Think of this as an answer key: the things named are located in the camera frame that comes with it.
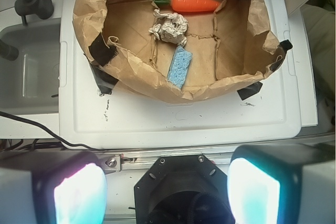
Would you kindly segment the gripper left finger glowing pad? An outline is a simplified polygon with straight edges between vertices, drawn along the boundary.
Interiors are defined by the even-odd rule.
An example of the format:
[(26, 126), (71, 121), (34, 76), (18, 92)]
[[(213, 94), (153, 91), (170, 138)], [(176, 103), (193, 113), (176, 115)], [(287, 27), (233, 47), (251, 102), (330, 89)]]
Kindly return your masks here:
[(106, 207), (93, 152), (1, 152), (1, 223), (103, 223)]

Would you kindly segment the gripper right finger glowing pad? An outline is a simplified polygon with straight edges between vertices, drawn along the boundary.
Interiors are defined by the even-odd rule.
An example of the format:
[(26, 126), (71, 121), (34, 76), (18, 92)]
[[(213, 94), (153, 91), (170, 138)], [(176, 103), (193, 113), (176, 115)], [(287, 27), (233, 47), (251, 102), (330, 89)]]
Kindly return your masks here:
[(227, 192), (237, 223), (335, 223), (335, 145), (241, 145)]

